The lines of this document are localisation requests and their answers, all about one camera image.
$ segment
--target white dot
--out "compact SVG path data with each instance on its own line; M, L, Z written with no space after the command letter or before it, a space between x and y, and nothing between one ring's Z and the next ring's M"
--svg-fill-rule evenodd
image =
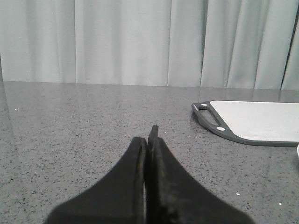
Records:
M217 127L217 129L218 129L219 131L225 131L225 128L223 128L223 127Z

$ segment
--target gray granite countertop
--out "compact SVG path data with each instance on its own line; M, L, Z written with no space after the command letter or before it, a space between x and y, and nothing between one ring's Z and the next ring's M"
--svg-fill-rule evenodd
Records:
M0 82L0 223L40 224L95 184L132 137L159 125L204 187L260 224L299 223L295 148L232 142L201 127L191 104L299 102L299 91Z

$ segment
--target white curtain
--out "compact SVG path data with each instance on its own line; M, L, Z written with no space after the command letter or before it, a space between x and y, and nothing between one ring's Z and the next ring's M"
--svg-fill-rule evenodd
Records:
M2 75L299 90L297 20L298 0L0 0Z

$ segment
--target speckled countertop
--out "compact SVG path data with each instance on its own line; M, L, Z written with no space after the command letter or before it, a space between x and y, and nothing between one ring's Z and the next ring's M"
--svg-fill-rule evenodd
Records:
M299 102L299 91L0 82L0 223L42 223L103 177L132 137L147 138L153 124L219 198L260 224L299 223L296 149L208 132L191 104L214 99Z

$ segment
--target curtain fold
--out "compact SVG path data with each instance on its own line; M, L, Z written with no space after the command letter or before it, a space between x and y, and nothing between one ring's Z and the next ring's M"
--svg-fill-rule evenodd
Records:
M299 90L298 0L0 0L4 81Z

